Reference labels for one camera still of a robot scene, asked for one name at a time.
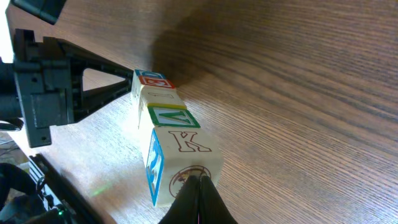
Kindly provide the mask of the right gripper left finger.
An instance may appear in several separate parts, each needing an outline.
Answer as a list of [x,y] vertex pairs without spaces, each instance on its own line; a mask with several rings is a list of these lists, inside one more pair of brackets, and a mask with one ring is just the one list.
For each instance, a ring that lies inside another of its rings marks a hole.
[[190,176],[159,224],[197,224],[200,181]]

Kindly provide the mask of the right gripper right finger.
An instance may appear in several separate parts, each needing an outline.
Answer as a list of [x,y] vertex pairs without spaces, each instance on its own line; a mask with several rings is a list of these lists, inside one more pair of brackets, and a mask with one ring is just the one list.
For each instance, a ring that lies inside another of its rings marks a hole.
[[237,224],[208,176],[201,178],[199,193],[200,224]]

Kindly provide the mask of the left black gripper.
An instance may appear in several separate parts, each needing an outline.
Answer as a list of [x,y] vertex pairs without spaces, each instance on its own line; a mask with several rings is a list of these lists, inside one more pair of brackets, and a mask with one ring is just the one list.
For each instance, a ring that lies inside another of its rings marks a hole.
[[25,128],[30,147],[48,146],[50,127],[79,122],[131,91],[133,71],[66,40],[18,29],[16,57],[1,62],[1,130]]

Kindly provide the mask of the wooden block blue two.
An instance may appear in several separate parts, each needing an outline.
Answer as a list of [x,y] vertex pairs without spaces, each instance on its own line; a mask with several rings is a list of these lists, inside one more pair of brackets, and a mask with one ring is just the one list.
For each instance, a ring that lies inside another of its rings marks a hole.
[[218,183],[223,154],[200,128],[156,127],[143,144],[144,165],[154,207],[169,206],[188,177],[208,176]]

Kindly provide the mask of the wooden block letter T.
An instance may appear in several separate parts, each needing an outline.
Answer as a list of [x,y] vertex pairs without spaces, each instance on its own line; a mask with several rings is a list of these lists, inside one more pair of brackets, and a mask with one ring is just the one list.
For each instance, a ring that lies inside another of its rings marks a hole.
[[138,87],[131,91],[131,100],[139,119],[141,118],[141,113],[147,106],[166,106],[178,109],[187,108],[183,100],[179,97],[176,89],[171,88]]

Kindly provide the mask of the wooden block number one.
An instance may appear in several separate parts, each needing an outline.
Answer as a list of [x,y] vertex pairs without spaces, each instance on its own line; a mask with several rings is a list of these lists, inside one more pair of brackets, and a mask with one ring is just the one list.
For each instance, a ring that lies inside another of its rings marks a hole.
[[132,80],[132,96],[139,96],[143,89],[177,91],[175,85],[168,79],[135,76]]

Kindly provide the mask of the wooden block number four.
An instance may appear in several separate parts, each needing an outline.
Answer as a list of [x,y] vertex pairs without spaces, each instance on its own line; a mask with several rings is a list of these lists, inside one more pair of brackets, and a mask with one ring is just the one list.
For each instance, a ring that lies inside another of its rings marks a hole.
[[133,83],[141,85],[150,85],[150,81],[166,80],[166,77],[157,72],[135,70],[133,76]]

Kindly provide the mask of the wooden block letter N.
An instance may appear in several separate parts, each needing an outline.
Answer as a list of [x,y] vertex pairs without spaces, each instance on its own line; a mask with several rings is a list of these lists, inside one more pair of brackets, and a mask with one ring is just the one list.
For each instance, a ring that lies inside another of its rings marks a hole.
[[139,118],[139,137],[149,138],[152,130],[158,127],[200,128],[200,124],[187,109],[145,106]]

